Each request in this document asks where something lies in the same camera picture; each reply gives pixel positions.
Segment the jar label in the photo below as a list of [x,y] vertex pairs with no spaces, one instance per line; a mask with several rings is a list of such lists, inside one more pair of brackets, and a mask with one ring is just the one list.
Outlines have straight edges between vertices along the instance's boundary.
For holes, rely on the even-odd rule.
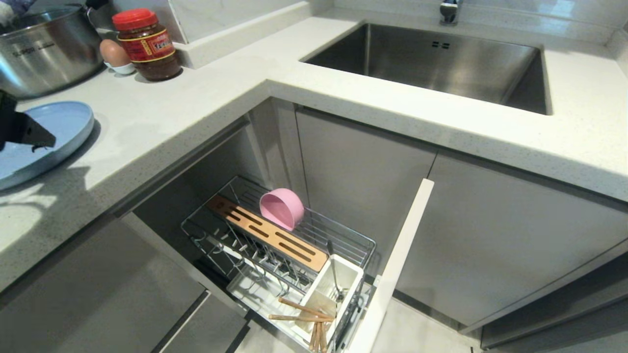
[[134,63],[153,62],[175,53],[175,46],[172,45],[167,30],[150,36],[118,40]]

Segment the pink cup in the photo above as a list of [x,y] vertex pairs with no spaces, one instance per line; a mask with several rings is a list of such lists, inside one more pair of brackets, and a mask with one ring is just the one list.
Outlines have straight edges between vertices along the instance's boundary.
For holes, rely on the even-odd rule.
[[259,199],[259,210],[264,218],[287,231],[292,231],[301,222],[305,213],[299,196],[285,188],[265,193]]

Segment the stainless steel pot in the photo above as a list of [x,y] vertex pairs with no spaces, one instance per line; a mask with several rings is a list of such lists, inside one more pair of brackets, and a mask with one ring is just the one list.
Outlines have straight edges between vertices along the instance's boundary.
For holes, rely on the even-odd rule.
[[85,6],[27,15],[0,31],[0,88],[19,99],[64,89],[103,67]]

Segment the red jar lid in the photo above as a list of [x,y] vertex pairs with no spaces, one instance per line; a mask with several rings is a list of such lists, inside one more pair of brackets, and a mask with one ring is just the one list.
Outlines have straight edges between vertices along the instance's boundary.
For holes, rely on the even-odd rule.
[[158,22],[157,15],[149,9],[132,9],[115,14],[111,18],[119,31],[148,27]]

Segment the faucet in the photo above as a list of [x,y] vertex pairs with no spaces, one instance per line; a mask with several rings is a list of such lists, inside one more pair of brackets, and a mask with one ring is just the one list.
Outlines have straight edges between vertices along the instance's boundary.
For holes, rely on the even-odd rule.
[[458,24],[458,15],[463,0],[444,0],[440,4],[440,24],[443,26],[455,26]]

